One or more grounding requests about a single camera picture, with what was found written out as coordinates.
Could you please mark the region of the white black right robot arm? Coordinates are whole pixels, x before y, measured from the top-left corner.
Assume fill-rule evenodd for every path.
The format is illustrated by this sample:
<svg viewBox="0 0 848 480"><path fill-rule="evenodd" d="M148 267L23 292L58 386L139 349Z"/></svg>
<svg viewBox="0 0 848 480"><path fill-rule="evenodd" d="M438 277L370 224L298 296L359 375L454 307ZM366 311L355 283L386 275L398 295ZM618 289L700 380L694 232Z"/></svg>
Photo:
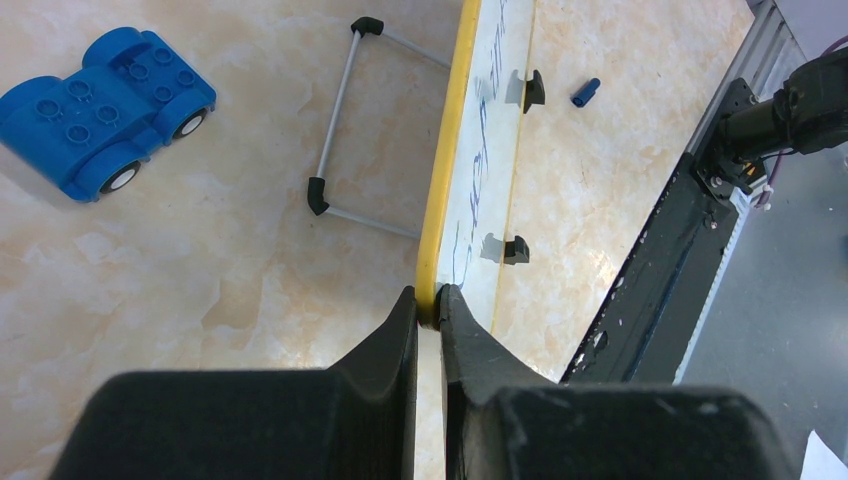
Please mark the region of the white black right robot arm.
<svg viewBox="0 0 848 480"><path fill-rule="evenodd" d="M807 155L847 142L847 49L809 61L773 97L720 123L726 151L751 159L789 149Z"/></svg>

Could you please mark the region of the yellow-framed whiteboard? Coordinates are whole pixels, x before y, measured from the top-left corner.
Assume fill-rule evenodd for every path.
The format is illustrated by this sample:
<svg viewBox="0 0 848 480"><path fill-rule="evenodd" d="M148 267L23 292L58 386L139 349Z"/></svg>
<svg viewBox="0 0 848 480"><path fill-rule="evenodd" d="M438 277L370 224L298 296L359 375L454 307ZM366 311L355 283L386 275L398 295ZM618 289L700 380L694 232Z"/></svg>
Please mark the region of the yellow-framed whiteboard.
<svg viewBox="0 0 848 480"><path fill-rule="evenodd" d="M450 64L418 248L419 324L438 327L443 286L491 329L507 227L536 4L466 1Z"/></svg>

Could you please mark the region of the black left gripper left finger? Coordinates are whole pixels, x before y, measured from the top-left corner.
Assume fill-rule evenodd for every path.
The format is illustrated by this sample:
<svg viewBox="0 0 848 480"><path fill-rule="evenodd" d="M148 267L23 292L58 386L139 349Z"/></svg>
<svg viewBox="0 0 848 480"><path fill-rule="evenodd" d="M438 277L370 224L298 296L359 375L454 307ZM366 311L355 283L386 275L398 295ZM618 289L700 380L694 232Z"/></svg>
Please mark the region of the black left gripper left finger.
<svg viewBox="0 0 848 480"><path fill-rule="evenodd" d="M135 371L87 402L55 479L409 479L412 287L324 369Z"/></svg>

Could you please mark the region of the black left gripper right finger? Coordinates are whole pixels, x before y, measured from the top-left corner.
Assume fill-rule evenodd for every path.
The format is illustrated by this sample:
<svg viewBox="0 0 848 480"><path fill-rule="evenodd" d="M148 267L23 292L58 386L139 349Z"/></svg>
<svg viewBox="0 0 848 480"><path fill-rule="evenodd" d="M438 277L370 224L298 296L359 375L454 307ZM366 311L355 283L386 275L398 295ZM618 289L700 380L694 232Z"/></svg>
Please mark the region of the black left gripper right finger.
<svg viewBox="0 0 848 480"><path fill-rule="evenodd" d="M795 479L763 411L719 387L561 385L438 295L450 479Z"/></svg>

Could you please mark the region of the blue marker cap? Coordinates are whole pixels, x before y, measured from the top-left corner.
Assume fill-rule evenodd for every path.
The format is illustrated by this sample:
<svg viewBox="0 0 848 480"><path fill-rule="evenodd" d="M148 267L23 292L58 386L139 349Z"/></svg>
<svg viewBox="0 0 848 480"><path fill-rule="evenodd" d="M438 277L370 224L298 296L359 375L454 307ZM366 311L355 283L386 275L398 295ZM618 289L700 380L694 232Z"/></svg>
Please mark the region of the blue marker cap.
<svg viewBox="0 0 848 480"><path fill-rule="evenodd" d="M577 108L585 107L589 103L589 101L594 97L600 85L601 81L599 78L589 79L583 86L580 87L578 91L576 91L572 95L572 104Z"/></svg>

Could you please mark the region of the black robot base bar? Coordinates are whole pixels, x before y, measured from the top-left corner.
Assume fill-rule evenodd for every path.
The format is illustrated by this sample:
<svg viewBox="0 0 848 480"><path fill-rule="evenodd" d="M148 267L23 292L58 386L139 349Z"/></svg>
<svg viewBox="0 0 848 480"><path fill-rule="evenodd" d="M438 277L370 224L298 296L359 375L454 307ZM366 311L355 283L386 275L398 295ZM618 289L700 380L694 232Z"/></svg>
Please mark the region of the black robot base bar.
<svg viewBox="0 0 848 480"><path fill-rule="evenodd" d="M680 157L562 383L671 383L679 376L741 200L764 181L761 164L730 157L720 123L756 103L745 79L729 83L701 141Z"/></svg>

